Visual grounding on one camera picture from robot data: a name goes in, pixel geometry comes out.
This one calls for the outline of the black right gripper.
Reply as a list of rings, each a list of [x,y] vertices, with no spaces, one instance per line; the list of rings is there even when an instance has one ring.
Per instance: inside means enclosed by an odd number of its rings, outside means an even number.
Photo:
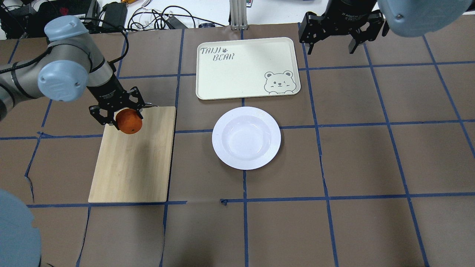
[[[311,55],[315,40],[329,36],[351,35],[349,53],[368,39],[375,39],[384,18],[380,10],[373,10],[375,0],[329,0],[322,15],[306,12],[299,27],[299,39],[307,41],[307,55]]]

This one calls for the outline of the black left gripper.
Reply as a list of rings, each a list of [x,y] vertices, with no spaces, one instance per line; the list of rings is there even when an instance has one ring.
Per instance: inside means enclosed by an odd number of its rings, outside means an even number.
[[[143,120],[141,110],[145,106],[145,101],[138,87],[125,90],[119,82],[108,82],[101,86],[89,86],[88,90],[97,100],[97,105],[89,107],[89,113],[101,125],[112,125],[119,129],[114,113],[123,108],[135,110],[138,117]]]

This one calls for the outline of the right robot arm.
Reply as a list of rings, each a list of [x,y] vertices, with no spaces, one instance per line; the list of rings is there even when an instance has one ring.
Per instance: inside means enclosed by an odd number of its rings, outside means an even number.
[[[379,34],[394,32],[402,37],[420,37],[453,23],[474,11],[473,0],[330,0],[322,15],[307,12],[299,27],[299,42],[314,45],[330,36],[352,37],[349,53]]]

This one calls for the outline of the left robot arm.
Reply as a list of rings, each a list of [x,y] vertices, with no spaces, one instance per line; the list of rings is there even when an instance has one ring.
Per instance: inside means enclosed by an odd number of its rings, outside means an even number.
[[[123,109],[141,122],[146,106],[141,93],[137,87],[123,88],[115,75],[115,61],[105,59],[80,18],[57,17],[44,32],[49,44],[41,55],[1,67],[1,119],[21,102],[44,96],[72,102],[87,89],[97,100],[89,107],[90,115],[101,125],[125,131],[125,121],[117,119]]]

